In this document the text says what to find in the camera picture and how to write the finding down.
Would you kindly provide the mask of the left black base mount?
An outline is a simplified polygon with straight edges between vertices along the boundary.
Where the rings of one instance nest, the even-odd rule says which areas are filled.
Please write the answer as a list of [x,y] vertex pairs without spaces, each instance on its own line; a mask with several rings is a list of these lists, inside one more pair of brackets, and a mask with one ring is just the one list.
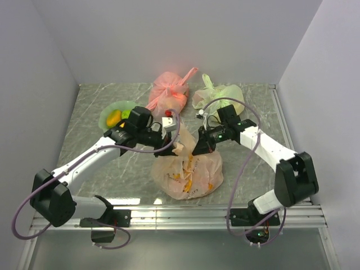
[[[129,209],[113,209],[106,211],[101,218],[83,218],[80,220],[80,228],[91,229],[91,240],[94,245],[103,249],[117,249],[125,247],[130,242],[131,235],[125,229],[130,226],[131,213]],[[120,246],[108,247],[102,244],[111,244],[115,240],[117,232],[123,232],[126,235],[125,242]]]

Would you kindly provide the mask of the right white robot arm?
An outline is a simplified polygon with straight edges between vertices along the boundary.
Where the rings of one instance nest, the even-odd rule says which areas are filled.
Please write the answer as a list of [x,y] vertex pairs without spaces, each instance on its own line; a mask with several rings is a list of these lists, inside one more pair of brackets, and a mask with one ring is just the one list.
[[266,135],[252,120],[241,120],[233,105],[218,110],[220,124],[198,129],[194,156],[215,151],[224,141],[235,141],[253,150],[275,172],[274,188],[250,202],[247,217],[252,224],[261,224],[268,213],[291,207],[319,191],[313,160],[306,152],[297,153]]

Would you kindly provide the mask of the pink tied plastic bag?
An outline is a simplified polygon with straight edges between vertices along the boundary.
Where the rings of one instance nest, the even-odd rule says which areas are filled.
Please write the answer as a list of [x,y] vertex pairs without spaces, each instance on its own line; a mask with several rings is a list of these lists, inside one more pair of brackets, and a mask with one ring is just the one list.
[[198,71],[193,67],[183,78],[176,73],[166,71],[159,75],[152,84],[146,106],[155,119],[165,116],[169,109],[179,114],[185,107],[189,95],[187,81]]

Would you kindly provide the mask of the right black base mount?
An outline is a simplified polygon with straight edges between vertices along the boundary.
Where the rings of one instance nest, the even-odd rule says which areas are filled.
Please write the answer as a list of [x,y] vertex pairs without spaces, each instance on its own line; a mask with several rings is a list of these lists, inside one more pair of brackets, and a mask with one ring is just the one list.
[[250,246],[261,247],[270,244],[281,234],[285,220],[286,210],[280,221],[278,209],[259,214],[252,207],[230,208],[226,215],[226,227],[232,236],[245,236]]

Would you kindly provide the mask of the orange plastic bag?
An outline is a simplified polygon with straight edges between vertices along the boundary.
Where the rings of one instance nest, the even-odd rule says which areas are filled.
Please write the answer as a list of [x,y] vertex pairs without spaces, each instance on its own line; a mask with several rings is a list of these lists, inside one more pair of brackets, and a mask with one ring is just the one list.
[[151,176],[158,187],[176,200],[190,200],[214,192],[224,180],[220,153],[192,155],[194,136],[181,124],[174,156],[159,156]]

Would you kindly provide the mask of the light green plate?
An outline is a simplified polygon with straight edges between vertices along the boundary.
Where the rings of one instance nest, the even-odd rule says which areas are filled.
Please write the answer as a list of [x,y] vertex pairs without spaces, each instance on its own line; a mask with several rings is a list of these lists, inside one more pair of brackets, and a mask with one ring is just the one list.
[[100,113],[100,118],[98,121],[98,126],[100,129],[102,129],[104,132],[107,131],[109,128],[106,125],[106,118],[113,110],[132,110],[134,109],[138,104],[133,101],[117,101],[106,108],[103,109],[103,111]]

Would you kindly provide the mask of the orange green fake mango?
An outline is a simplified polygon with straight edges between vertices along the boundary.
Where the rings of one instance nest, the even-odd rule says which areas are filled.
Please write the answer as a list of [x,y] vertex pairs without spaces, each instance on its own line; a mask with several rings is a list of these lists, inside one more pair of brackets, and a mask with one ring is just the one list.
[[112,128],[118,124],[122,119],[122,112],[120,110],[113,110],[106,118],[106,125]]

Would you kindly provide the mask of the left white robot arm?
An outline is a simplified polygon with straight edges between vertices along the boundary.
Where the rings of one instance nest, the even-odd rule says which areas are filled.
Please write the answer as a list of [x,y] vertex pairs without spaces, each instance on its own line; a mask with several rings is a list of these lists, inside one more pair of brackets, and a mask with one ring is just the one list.
[[174,155],[175,136],[180,119],[171,109],[163,117],[158,130],[152,128],[150,110],[136,106],[126,119],[116,123],[88,150],[66,165],[48,172],[42,169],[35,175],[34,196],[30,205],[50,225],[60,227],[72,218],[87,219],[100,226],[115,225],[113,205],[104,197],[79,197],[75,193],[97,170],[128,151],[138,152],[138,144],[148,146],[155,156]]

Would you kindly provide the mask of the green fake lime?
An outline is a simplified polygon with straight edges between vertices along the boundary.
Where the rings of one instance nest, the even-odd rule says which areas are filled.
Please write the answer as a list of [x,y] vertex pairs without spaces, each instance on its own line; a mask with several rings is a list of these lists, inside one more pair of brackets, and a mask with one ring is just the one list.
[[123,110],[121,111],[121,119],[128,119],[130,116],[131,110]]

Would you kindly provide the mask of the green tied plastic bag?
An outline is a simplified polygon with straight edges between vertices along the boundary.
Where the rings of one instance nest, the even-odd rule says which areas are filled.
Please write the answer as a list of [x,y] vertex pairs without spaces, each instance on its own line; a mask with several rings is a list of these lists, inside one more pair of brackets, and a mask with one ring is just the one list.
[[[207,74],[202,75],[202,80],[205,84],[205,87],[201,90],[197,90],[192,97],[192,106],[194,109],[203,109],[210,101],[223,97],[234,98],[244,102],[242,89],[239,86],[235,84],[220,84],[218,86],[214,86],[213,82]],[[211,115],[218,116],[217,110],[230,104],[234,106],[237,115],[242,113],[245,108],[244,105],[236,101],[221,99],[219,101],[213,102],[208,107],[207,112]]]

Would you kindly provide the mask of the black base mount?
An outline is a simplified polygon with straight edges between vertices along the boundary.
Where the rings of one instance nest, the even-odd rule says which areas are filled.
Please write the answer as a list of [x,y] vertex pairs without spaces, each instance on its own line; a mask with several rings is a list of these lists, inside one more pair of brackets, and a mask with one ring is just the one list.
[[261,247],[270,244],[281,234],[285,220],[286,210],[280,221],[278,209],[259,214],[252,207],[230,208],[226,215],[226,227],[232,236],[245,236],[250,246]]
[[[131,235],[125,229],[130,226],[131,213],[129,209],[113,209],[106,211],[101,218],[83,218],[80,220],[80,228],[91,229],[91,240],[94,245],[103,249],[117,249],[125,247],[130,242]],[[108,247],[102,244],[111,244],[115,240],[117,232],[123,232],[126,235],[125,242],[120,246]]]

